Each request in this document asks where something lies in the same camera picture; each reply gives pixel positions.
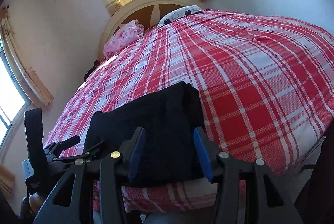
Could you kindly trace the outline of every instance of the curved headboard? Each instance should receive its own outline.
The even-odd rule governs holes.
[[[112,16],[106,26],[99,44],[98,60],[103,59],[103,47],[110,37],[130,21],[138,19],[146,30],[157,25],[166,14],[190,5],[198,5],[202,9],[206,8],[198,0],[133,0],[127,3]]]

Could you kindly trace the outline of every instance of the black mechanical device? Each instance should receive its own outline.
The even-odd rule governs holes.
[[[34,224],[93,224],[92,191],[100,181],[103,224],[126,224],[121,185],[135,177],[145,144],[138,127],[118,151],[101,142],[74,157],[59,157],[77,144],[79,137],[52,143],[43,149],[41,110],[25,113],[28,159],[23,162],[30,194],[47,196]],[[262,159],[236,160],[209,141],[202,128],[194,131],[194,144],[204,176],[218,183],[211,224],[235,224],[238,217],[239,181],[246,181],[246,224],[302,224],[290,197]]]

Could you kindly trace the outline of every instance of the tiled floor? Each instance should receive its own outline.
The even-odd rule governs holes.
[[[293,202],[296,200],[300,191],[312,175],[312,170],[305,169],[301,171],[301,168],[306,164],[315,164],[317,162],[321,152],[321,144],[323,140],[324,139],[321,139],[318,142],[318,144],[307,154],[305,159],[299,165],[280,177],[283,184],[288,189]]]

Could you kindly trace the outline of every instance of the window frame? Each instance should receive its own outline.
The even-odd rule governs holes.
[[[21,88],[21,86],[19,85],[19,83],[17,82],[9,64],[8,61],[6,59],[4,50],[0,44],[0,58],[5,66],[5,69],[9,75],[9,77],[11,78],[15,88],[17,89],[17,91],[19,92],[19,94],[21,95],[21,97],[24,100],[24,105],[21,107],[21,109],[17,112],[17,114],[15,115],[15,117],[13,118],[13,120],[10,120],[6,113],[1,109],[1,112],[6,116],[6,119],[10,122],[10,125],[8,125],[5,120],[2,118],[2,116],[0,115],[0,121],[5,125],[5,127],[7,128],[7,131],[3,137],[2,140],[0,140],[0,150],[2,145],[4,144],[5,139],[7,138],[8,134],[10,133],[11,129],[19,122],[19,120],[21,119],[23,113],[29,108],[29,106],[32,104],[31,100],[28,98],[28,96],[26,95],[26,93],[23,91],[23,89]]]

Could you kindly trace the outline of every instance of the red plaid bedspread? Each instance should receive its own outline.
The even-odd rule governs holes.
[[[206,10],[153,29],[105,60],[78,89],[46,143],[74,135],[82,153],[90,118],[179,81],[200,91],[205,129],[238,159],[263,158],[280,175],[333,120],[334,37],[287,17]],[[153,188],[123,187],[127,211],[211,206],[206,179]]]

